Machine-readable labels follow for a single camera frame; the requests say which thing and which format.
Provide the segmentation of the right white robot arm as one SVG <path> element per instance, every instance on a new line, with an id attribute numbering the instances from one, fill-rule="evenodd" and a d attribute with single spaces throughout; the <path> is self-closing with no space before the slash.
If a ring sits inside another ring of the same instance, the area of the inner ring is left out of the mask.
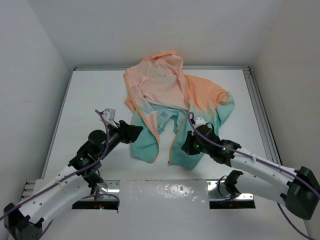
<path id="1" fill-rule="evenodd" d="M 220 139 L 207 124 L 187 132 L 181 148 L 188 155 L 209 155 L 233 170 L 224 180 L 231 196 L 251 193 L 285 206 L 293 215 L 310 220 L 320 201 L 320 184 L 309 168 L 275 164 L 255 156 L 240 144 Z"/>

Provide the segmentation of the orange and teal jacket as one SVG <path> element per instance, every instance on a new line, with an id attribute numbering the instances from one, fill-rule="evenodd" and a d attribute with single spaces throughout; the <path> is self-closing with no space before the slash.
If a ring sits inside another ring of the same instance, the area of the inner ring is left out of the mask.
<path id="1" fill-rule="evenodd" d="M 213 125 L 214 133 L 231 115 L 235 101 L 230 92 L 209 79 L 183 73 L 183 59 L 175 52 L 144 58 L 127 68 L 123 78 L 128 96 L 125 104 L 132 111 L 132 124 L 143 131 L 131 145 L 131 154 L 153 163 L 160 152 L 160 134 L 174 122 L 175 138 L 169 150 L 169 163 L 194 169 L 203 153 L 188 155 L 182 150 L 192 130 L 188 112 Z"/>

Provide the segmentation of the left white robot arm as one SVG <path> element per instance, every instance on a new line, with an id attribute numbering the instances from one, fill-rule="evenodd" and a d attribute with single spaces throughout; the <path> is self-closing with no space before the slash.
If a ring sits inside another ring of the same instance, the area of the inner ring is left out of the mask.
<path id="1" fill-rule="evenodd" d="M 15 240 L 39 240 L 45 229 L 74 203 L 90 198 L 104 180 L 97 170 L 118 144 L 134 143 L 143 127 L 121 120 L 107 126 L 105 131 L 94 130 L 75 157 L 47 185 L 18 204 L 10 203 L 0 218 Z"/>

